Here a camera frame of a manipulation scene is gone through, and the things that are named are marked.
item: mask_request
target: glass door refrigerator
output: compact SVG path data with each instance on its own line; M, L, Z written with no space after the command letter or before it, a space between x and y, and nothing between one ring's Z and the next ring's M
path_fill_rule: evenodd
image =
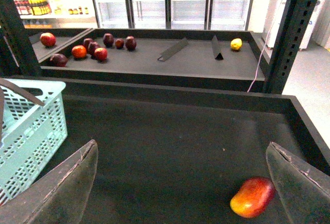
M134 28L165 29L165 0L131 0Z
M128 0L94 0L100 28L129 28Z
M206 0L171 0L172 29L204 29Z
M213 0L210 12L211 30L245 30L250 0Z
M101 28L165 29L165 0L94 0Z

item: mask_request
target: lemon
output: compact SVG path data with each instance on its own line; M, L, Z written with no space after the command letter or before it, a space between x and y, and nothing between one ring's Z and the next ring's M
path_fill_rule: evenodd
M230 43L230 47L232 50L239 50L242 47L241 39L233 39Z

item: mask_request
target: plastic basket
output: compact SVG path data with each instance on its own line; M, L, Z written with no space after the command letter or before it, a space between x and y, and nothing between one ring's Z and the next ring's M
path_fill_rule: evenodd
M0 205L32 185L67 137L61 91L64 82L7 79L22 88L40 89L35 105L11 90L5 94L0 143Z

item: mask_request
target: grey floor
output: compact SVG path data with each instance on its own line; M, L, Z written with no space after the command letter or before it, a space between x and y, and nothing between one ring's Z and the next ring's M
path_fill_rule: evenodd
M330 52L310 41L298 52L283 94L297 97L330 147Z

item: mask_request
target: red apple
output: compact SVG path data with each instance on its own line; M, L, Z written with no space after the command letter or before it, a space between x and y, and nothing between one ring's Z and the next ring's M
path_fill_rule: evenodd
M50 32L44 32L40 36L40 41L44 46L51 47L56 44L56 37Z
M84 48L86 48L86 50L88 50L88 46L91 42L93 42L93 40L91 38L86 38L86 39L84 39L84 42L82 45L84 46Z
M105 61L108 56L108 51L106 48L98 48L95 50L94 54L98 61Z
M65 67L65 65L68 62L68 58L64 56L63 54L56 53L51 56L51 59L49 60L51 64L57 67Z
M270 179L253 177L243 183L238 193L231 199L230 207L242 217L257 217L274 198L275 192L275 186Z
M95 58L94 52L98 48L100 48L100 45L97 42L91 42L91 43L89 43L88 53L92 56L93 59Z
M113 45L113 42L114 42L114 38L113 38L113 35L110 34L110 33L105 33L103 35L103 43L106 47L112 47Z
M135 50L136 47L136 40L133 36L128 36L126 38L125 46L128 50Z
M123 39L117 39L115 41L115 46L117 49L122 49L124 47L124 40Z

